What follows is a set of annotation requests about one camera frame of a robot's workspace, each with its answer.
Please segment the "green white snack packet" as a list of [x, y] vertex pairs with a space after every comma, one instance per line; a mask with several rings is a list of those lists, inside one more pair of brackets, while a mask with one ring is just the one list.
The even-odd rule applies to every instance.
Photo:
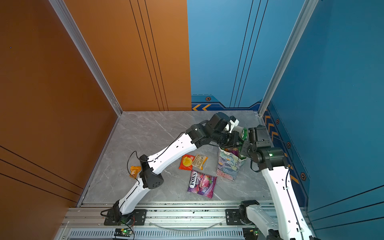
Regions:
[[243, 130], [241, 132], [241, 139], [242, 139], [242, 141], [245, 141], [248, 139], [248, 129], [247, 128], [243, 128]]

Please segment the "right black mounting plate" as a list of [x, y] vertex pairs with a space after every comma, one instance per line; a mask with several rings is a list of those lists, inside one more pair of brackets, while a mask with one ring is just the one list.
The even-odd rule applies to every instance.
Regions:
[[234, 225], [267, 225], [268, 218], [266, 213], [261, 208], [246, 208], [241, 209], [227, 209], [226, 210], [226, 223], [229, 226]]

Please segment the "floral paper gift bag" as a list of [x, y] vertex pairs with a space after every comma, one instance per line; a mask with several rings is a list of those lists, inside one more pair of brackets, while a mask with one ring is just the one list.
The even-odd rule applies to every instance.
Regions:
[[241, 148], [219, 148], [217, 176], [234, 181], [240, 168], [244, 165], [247, 157], [240, 154]]

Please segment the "left aluminium corner post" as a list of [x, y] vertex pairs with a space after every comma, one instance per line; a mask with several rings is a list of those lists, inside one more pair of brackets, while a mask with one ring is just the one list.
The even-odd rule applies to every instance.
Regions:
[[85, 38], [83, 37], [79, 27], [77, 26], [74, 18], [72, 17], [66, 3], [63, 0], [49, 0], [55, 13], [59, 17], [61, 23], [65, 27], [71, 40], [75, 44], [83, 60], [87, 64], [89, 70], [93, 74], [101, 90], [105, 94], [107, 100], [112, 106], [113, 110], [120, 117], [123, 113], [123, 109], [120, 106], [115, 94], [112, 91], [105, 75], [103, 74], [99, 64], [97, 63], [91, 49], [89, 48]]

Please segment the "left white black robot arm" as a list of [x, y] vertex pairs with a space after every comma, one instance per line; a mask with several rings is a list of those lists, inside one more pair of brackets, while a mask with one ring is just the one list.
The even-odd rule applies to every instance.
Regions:
[[164, 183], [162, 171], [183, 155], [212, 142], [223, 148], [238, 147], [240, 133], [234, 130], [238, 125], [239, 120], [234, 116], [218, 112], [210, 120], [191, 125], [160, 152], [149, 157], [140, 156], [142, 171], [139, 178], [130, 191], [114, 203], [108, 217], [115, 223], [128, 220], [141, 199]]

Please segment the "right aluminium corner post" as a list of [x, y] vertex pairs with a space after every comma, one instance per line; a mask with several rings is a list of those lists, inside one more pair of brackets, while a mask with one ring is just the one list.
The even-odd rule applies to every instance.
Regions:
[[319, 0], [306, 0], [295, 22], [293, 30], [277, 64], [275, 72], [271, 78], [268, 88], [265, 92], [263, 100], [258, 110], [259, 117], [262, 117], [270, 104], [272, 97], [284, 75], [284, 72], [296, 50], [296, 47], [311, 19], [311, 16], [318, 4]]

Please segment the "purple Fox's candy bag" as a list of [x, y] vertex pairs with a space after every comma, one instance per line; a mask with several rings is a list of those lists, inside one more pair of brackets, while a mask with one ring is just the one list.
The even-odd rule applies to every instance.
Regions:
[[187, 192], [212, 199], [216, 181], [217, 177], [215, 176], [192, 170]]

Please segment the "red yellow snack packet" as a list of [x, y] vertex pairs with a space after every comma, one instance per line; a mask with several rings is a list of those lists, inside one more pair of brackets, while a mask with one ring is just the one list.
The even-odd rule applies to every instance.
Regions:
[[183, 155], [180, 166], [179, 166], [179, 170], [191, 171], [193, 169], [192, 163], [194, 162], [194, 160], [195, 160], [195, 156]]

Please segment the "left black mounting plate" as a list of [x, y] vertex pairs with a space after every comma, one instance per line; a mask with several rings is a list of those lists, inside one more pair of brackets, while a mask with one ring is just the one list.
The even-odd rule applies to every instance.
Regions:
[[119, 220], [115, 219], [113, 209], [107, 209], [101, 212], [104, 217], [104, 226], [143, 226], [145, 224], [147, 210], [134, 210], [132, 213], [123, 215]]

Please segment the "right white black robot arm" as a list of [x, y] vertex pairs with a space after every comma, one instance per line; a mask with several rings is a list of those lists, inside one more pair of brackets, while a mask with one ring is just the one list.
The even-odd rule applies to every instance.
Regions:
[[245, 217], [262, 232], [267, 240], [316, 240], [302, 214], [290, 177], [290, 168], [281, 148], [269, 141], [243, 143], [241, 154], [258, 164], [271, 192], [277, 221], [258, 204], [245, 206]]

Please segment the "tan cracker packet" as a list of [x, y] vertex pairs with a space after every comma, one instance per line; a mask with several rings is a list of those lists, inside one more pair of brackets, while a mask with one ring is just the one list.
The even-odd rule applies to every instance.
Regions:
[[204, 169], [204, 164], [206, 163], [207, 160], [208, 160], [207, 156], [196, 155], [195, 159], [192, 162], [192, 166], [195, 167], [195, 168], [198, 168], [200, 170], [203, 170]]

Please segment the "small orange candy packet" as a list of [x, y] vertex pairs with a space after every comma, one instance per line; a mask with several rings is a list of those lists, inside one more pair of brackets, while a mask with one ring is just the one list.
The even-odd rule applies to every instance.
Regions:
[[142, 168], [140, 166], [130, 166], [129, 167], [129, 174], [130, 177], [137, 179], [139, 173], [141, 172]]

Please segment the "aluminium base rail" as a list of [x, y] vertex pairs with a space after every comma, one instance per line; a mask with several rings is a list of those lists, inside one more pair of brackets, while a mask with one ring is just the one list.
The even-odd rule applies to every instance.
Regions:
[[[55, 238], [117, 240], [114, 239], [115, 229], [129, 228], [135, 234], [134, 240], [245, 240], [243, 228], [258, 228], [255, 225], [227, 225], [226, 210], [245, 210], [246, 204], [258, 204], [274, 221], [278, 220], [272, 201], [150, 202], [136, 207], [136, 210], [147, 210], [143, 226], [104, 226], [101, 212], [111, 209], [111, 205], [85, 204], [68, 210]], [[301, 211], [316, 237], [306, 212], [302, 208]]]

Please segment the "right circuit board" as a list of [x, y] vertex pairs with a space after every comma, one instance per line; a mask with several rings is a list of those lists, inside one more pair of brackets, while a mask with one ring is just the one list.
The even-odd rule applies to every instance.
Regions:
[[266, 237], [256, 228], [243, 228], [245, 240], [266, 240]]

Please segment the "left green circuit board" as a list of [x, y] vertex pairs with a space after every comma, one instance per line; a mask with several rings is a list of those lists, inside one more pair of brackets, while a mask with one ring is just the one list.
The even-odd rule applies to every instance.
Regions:
[[129, 228], [116, 228], [114, 231], [114, 239], [117, 239], [117, 240], [134, 240], [135, 234]]

